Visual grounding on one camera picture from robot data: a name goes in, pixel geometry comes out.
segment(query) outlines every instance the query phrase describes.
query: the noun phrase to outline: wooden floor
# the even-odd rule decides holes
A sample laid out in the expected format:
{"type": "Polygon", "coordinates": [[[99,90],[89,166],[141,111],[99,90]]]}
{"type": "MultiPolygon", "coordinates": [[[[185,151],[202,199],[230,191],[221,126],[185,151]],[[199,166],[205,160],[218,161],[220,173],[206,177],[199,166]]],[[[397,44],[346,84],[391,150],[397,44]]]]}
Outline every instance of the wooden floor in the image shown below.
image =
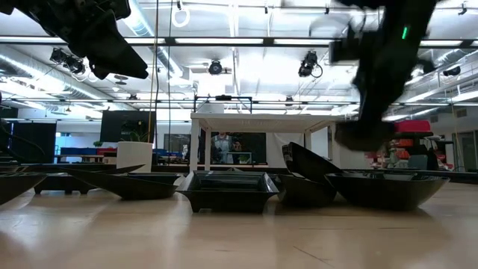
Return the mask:
{"type": "Polygon", "coordinates": [[[420,210],[192,214],[181,194],[26,193],[0,206],[1,269],[477,268],[478,185],[449,183],[420,210]]]}

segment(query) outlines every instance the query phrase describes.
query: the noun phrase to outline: white table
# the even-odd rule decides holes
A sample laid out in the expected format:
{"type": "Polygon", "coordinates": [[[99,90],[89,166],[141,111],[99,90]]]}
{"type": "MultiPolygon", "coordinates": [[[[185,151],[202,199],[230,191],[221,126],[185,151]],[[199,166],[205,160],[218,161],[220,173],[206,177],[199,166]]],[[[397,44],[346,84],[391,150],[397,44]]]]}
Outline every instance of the white table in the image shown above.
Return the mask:
{"type": "Polygon", "coordinates": [[[311,134],[331,125],[336,116],[192,113],[190,171],[197,170],[199,128],[205,130],[205,170],[211,169],[211,132],[303,133],[311,148],[311,134]]]}

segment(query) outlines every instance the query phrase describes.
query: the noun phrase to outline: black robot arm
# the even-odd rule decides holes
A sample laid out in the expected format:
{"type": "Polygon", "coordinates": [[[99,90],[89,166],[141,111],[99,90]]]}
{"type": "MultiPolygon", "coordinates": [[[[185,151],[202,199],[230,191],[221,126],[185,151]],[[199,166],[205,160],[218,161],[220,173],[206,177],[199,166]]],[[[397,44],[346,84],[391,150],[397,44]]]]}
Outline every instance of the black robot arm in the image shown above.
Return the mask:
{"type": "Polygon", "coordinates": [[[360,92],[357,121],[337,124],[335,139],[352,150],[376,151],[391,138],[393,123],[382,115],[403,93],[436,0],[339,0],[361,8],[385,8],[377,31],[356,33],[330,44],[330,61],[358,60],[353,84],[360,92]]]}
{"type": "Polygon", "coordinates": [[[1,0],[0,12],[16,8],[51,36],[68,43],[72,53],[87,57],[96,77],[109,73],[146,78],[147,65],[118,32],[116,20],[130,15],[128,0],[1,0]]]}

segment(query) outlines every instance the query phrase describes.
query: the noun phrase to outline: green led light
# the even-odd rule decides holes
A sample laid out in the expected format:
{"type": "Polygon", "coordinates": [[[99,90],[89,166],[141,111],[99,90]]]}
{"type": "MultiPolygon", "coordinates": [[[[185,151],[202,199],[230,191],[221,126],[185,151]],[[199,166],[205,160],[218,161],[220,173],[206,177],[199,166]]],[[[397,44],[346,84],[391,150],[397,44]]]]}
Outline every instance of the green led light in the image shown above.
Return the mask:
{"type": "Polygon", "coordinates": [[[409,33],[409,28],[408,27],[404,27],[403,28],[403,34],[402,34],[402,39],[406,39],[406,36],[407,34],[409,33]]]}

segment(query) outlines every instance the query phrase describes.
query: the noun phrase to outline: green plant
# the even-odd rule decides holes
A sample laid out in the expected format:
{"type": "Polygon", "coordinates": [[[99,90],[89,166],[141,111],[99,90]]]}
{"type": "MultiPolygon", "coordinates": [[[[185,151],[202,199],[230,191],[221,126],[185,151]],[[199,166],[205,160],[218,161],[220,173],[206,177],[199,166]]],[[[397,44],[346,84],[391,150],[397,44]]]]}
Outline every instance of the green plant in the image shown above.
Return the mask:
{"type": "Polygon", "coordinates": [[[95,147],[100,147],[100,146],[103,146],[103,142],[101,142],[101,141],[98,140],[98,141],[93,142],[93,145],[94,145],[95,147]]]}
{"type": "Polygon", "coordinates": [[[248,161],[249,157],[247,155],[241,155],[239,156],[239,161],[248,161]]]}
{"type": "Polygon", "coordinates": [[[144,142],[148,143],[148,133],[140,134],[138,132],[130,132],[129,133],[129,141],[131,142],[144,142]]]}

